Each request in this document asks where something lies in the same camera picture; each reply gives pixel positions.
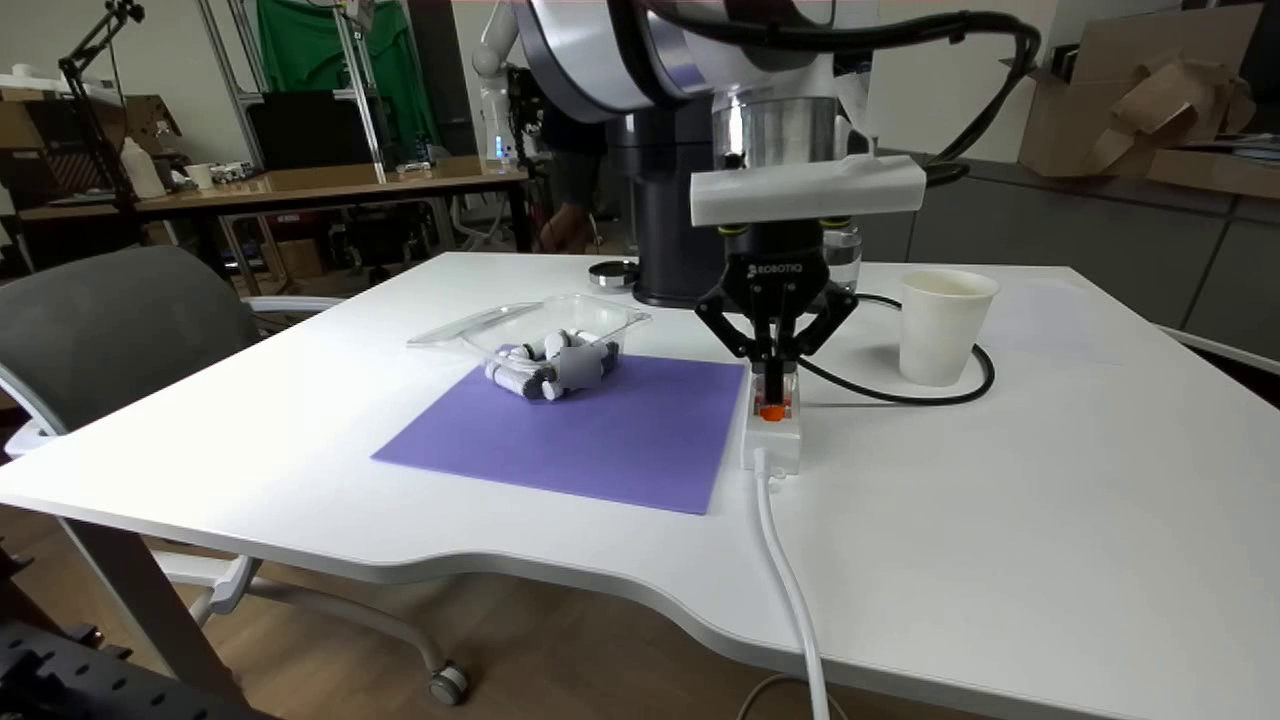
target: purple mat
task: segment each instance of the purple mat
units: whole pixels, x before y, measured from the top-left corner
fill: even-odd
[[[739,380],[739,362],[622,355],[589,392],[527,403],[475,368],[374,459],[705,514]]]

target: chair wheel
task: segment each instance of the chair wheel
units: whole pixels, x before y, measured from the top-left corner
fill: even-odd
[[[469,700],[469,692],[469,670],[460,670],[457,662],[438,662],[438,670],[433,677],[433,700],[457,708]]]

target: white table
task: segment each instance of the white table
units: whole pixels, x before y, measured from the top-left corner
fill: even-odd
[[[589,291],[585,266],[433,261],[41,447],[0,473],[0,498],[372,585],[619,590],[725,655],[800,666],[737,462],[743,423],[707,514],[369,459],[472,368],[411,337]],[[986,272],[986,398],[805,408],[805,479],[774,511],[831,677],[995,714],[1280,714],[1280,414],[1077,272]],[[881,291],[897,276],[862,272]],[[860,308],[819,362],[899,386],[890,328]],[[649,311],[627,350],[725,360],[688,311]],[[805,380],[805,403],[846,398]]]

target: white cup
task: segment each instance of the white cup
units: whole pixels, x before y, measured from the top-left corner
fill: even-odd
[[[186,162],[186,174],[199,191],[213,191],[213,162]]]
[[[976,272],[929,266],[903,279],[899,372],[910,384],[954,384],[976,331],[995,300],[995,279]]]

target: office chair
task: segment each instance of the office chair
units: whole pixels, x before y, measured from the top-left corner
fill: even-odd
[[[278,296],[249,308],[180,246],[126,246],[0,285],[0,392],[27,413],[27,423],[8,438],[8,457],[20,459],[237,355],[260,339],[257,317],[305,317],[323,304],[330,300]],[[196,625],[230,611],[249,590],[289,599],[411,644],[438,705],[460,705],[469,692],[462,670],[438,659],[403,620],[328,590],[260,581],[260,559],[252,557],[157,553],[157,559],[171,585],[205,589],[193,604]]]

